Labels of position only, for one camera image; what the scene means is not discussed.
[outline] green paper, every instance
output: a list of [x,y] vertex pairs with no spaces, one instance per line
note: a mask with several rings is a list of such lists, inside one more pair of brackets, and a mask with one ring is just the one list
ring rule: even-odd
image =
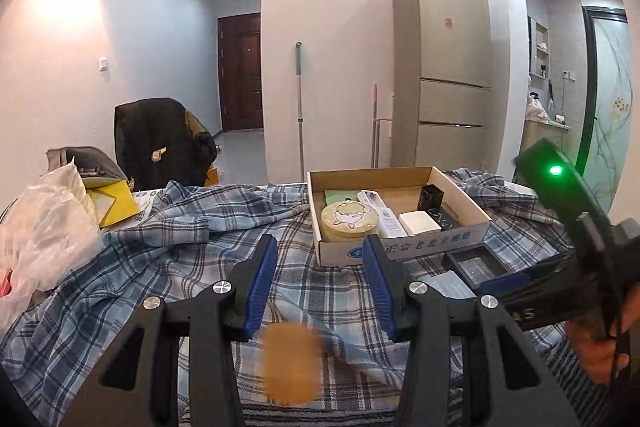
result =
[[358,201],[358,192],[359,190],[325,190],[324,201],[327,206],[344,200]]

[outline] metal screw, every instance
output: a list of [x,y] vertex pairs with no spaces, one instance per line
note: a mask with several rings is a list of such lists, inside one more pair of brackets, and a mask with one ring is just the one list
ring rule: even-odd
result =
[[411,293],[427,293],[429,287],[422,281],[413,281],[409,284],[409,291]]
[[231,291],[231,283],[229,281],[218,281],[212,286],[215,293],[229,293]]
[[160,298],[147,297],[142,305],[145,307],[145,310],[155,310],[160,305]]
[[498,299],[496,299],[493,295],[483,295],[480,298],[480,303],[485,308],[495,308],[498,305]]

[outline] plaid shirt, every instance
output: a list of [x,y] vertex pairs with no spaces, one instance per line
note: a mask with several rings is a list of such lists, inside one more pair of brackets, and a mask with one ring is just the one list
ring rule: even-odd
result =
[[[513,269],[568,247],[561,226],[534,196],[516,194],[490,174],[460,169],[450,175],[494,220],[485,243]],[[392,411],[408,345],[391,343],[380,329],[361,267],[318,266],[307,209],[304,185],[260,190],[169,184],[149,219],[107,233],[98,255],[16,320],[0,343],[7,375],[43,425],[57,425],[95,361],[146,296],[174,301],[197,295],[246,259],[263,233],[271,233],[278,240],[278,265],[263,323],[306,323],[324,338],[322,393],[300,411]],[[443,272],[441,257],[406,265],[416,277],[436,275]],[[544,352],[562,330],[528,334]],[[188,339],[178,361],[181,411],[188,403],[187,344]],[[233,354],[242,401],[254,412],[257,404],[268,406],[260,331],[247,344],[234,343]],[[456,379],[462,365],[455,347],[451,361]],[[454,390],[452,397],[458,394]]]

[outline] beige refrigerator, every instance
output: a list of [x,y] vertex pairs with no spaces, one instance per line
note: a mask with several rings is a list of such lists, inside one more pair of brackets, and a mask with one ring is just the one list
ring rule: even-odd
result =
[[393,0],[392,166],[483,168],[492,107],[487,0]]

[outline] tin lid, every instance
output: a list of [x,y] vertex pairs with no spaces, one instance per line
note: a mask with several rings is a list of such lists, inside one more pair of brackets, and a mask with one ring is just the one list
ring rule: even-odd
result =
[[337,201],[326,206],[320,215],[322,224],[346,239],[364,237],[378,226],[378,213],[359,201]]

